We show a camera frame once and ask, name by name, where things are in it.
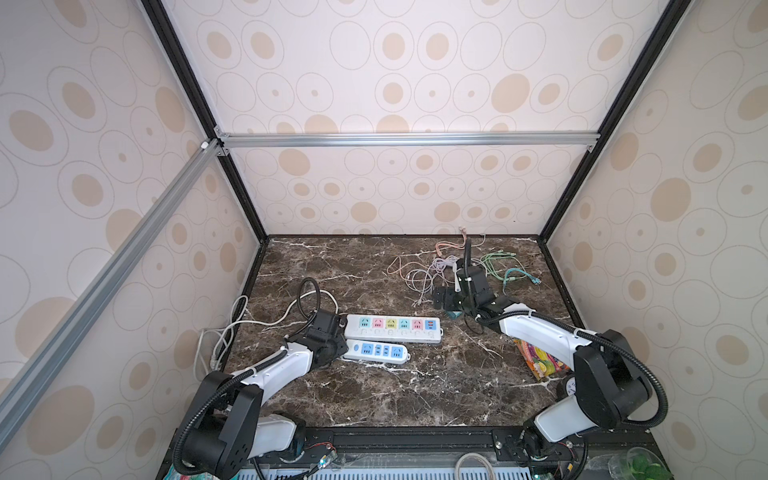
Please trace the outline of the short white blue power strip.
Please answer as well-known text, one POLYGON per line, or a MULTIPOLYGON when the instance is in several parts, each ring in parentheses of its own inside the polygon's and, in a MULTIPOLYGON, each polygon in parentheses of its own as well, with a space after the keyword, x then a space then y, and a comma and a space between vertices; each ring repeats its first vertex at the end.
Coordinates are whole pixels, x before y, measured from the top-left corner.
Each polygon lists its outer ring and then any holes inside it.
POLYGON ((346 360, 402 365, 410 359, 408 349, 400 344, 348 339, 347 347, 346 360))

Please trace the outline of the long white colourful power strip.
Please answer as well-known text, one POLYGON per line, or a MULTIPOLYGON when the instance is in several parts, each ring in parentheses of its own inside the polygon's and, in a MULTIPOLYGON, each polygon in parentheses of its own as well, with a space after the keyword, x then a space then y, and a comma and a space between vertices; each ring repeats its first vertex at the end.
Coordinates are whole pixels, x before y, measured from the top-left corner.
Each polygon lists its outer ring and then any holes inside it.
POLYGON ((443 330, 437 317, 348 314, 344 334, 355 340, 439 344, 443 330))

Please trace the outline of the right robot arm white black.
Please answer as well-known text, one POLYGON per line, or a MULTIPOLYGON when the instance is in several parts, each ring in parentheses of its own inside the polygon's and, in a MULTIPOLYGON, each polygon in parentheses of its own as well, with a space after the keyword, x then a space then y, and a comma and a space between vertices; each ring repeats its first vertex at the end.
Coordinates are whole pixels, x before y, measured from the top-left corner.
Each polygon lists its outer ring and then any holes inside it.
POLYGON ((485 269, 472 260, 469 238, 457 261, 454 285, 435 288, 433 302, 438 309, 459 311, 482 327, 542 349, 574 374, 574 394, 524 423, 519 442, 531 456, 543 456, 574 434, 620 426, 649 429, 668 415, 662 383, 622 334, 585 330, 497 295, 485 269))

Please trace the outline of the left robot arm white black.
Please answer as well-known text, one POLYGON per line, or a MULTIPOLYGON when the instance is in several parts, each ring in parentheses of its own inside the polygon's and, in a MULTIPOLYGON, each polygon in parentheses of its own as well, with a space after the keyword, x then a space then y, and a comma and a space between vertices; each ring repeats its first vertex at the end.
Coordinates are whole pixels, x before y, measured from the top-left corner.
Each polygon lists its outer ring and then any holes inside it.
POLYGON ((315 307, 307 313, 296 300, 305 324, 288 335, 272 355, 244 370, 206 375, 173 437, 171 461, 183 476, 211 474, 231 479, 248 461, 281 452, 291 460, 303 455, 306 423, 287 414, 261 416, 261 407, 292 381, 330 365, 348 351, 341 316, 321 308, 318 282, 315 307))

